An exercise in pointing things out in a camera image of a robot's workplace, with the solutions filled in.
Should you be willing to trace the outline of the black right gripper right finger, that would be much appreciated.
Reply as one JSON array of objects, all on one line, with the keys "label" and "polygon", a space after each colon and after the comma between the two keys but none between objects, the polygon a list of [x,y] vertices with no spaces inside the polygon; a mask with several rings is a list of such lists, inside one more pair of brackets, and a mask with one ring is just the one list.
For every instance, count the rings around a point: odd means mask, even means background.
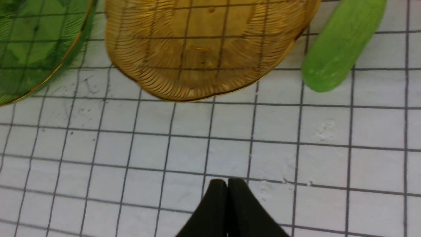
[{"label": "black right gripper right finger", "polygon": [[288,237],[243,179],[228,180],[229,237]]}]

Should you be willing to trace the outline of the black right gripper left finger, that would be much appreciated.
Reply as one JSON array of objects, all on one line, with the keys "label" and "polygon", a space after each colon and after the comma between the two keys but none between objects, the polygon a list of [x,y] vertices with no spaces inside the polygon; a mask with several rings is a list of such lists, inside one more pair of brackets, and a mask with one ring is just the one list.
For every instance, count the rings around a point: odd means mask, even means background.
[{"label": "black right gripper left finger", "polygon": [[178,232],[178,237],[225,237],[228,189],[225,181],[212,179],[198,207]]}]

